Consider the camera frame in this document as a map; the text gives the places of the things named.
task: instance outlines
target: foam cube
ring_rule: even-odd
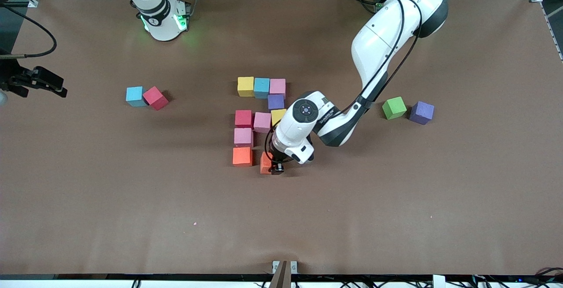
[[[128,87],[127,91],[125,92],[125,101],[130,106],[148,106],[147,102],[143,99],[143,93],[145,92],[145,88],[139,87]]]
[[[269,78],[254,78],[254,97],[256,99],[267,99],[270,93]]]
[[[278,110],[285,108],[283,95],[268,95],[268,110]]]
[[[252,128],[252,111],[235,111],[235,128]]]
[[[251,128],[235,128],[235,146],[254,146],[254,135],[252,134]]]
[[[434,106],[432,104],[419,101],[410,111],[409,120],[424,125],[432,120],[432,116],[434,116]]]
[[[252,149],[250,147],[233,148],[233,165],[235,167],[252,166]]]
[[[257,133],[268,133],[271,128],[272,114],[256,112],[254,114],[254,131]]]
[[[402,101],[402,98],[400,96],[387,100],[384,103],[383,108],[385,117],[388,120],[392,118],[398,118],[406,112],[405,103]]]
[[[276,125],[282,118],[287,109],[272,110],[272,126]]]
[[[143,94],[146,102],[155,110],[160,110],[168,104],[168,100],[156,86],[150,88]]]
[[[237,91],[239,96],[254,96],[254,77],[239,77]]]
[[[285,99],[285,79],[270,79],[270,94],[283,95]]]
[[[262,156],[260,157],[260,174],[269,175],[271,174],[270,168],[272,167],[272,161],[266,156],[266,152],[262,152]]]

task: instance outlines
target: orange object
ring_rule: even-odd
[[[266,156],[266,152],[262,152],[262,156],[260,157],[260,174],[269,175],[270,168],[272,167],[272,161]]]
[[[235,167],[252,166],[252,149],[250,147],[233,148],[233,165]]]

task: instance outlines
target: green led light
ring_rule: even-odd
[[[187,29],[186,21],[183,19],[183,16],[174,15],[174,19],[176,21],[176,24],[178,24],[178,28],[180,30],[183,31],[183,30]]]
[[[142,20],[143,24],[145,24],[145,31],[148,32],[148,31],[149,31],[149,28],[146,26],[146,21],[145,21],[145,19],[143,18],[142,15],[141,15],[141,20]]]

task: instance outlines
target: table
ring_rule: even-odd
[[[287,78],[287,104],[360,90],[353,0],[199,0],[171,42],[127,0],[41,0],[59,47],[42,65],[66,99],[31,91],[0,112],[0,272],[533,274],[563,263],[562,67],[538,4],[450,0],[345,146],[314,139],[282,176],[230,164],[238,76]],[[14,52],[47,49],[24,23]],[[394,67],[402,57],[395,57]],[[173,101],[132,108],[128,86]],[[436,106],[420,126],[383,100]],[[262,142],[263,136],[257,138]],[[256,158],[260,145],[255,147]]]

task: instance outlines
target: green cube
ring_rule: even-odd
[[[388,120],[392,118],[398,118],[403,114],[405,114],[405,112],[406,112],[406,106],[400,96],[393,99],[389,99],[384,103],[384,113],[385,113],[385,117]]]

